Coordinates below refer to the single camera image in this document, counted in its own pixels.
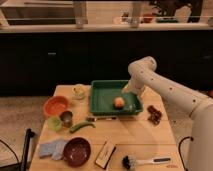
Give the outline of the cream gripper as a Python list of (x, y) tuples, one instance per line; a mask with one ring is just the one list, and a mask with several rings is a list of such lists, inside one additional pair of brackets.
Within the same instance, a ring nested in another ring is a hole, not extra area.
[(123, 87), (122, 92), (123, 93), (129, 93), (129, 92), (131, 92), (131, 93), (135, 94), (136, 96), (140, 97), (143, 94), (143, 92), (144, 92), (144, 87), (137, 88), (137, 87), (131, 86), (129, 84), (126, 84)]

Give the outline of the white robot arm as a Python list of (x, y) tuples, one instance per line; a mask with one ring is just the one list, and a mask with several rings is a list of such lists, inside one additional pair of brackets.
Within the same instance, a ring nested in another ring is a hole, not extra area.
[(155, 72), (156, 60), (147, 56), (128, 65), (130, 79), (124, 90), (141, 95), (147, 86), (175, 103), (193, 120), (188, 171), (213, 171), (213, 98)]

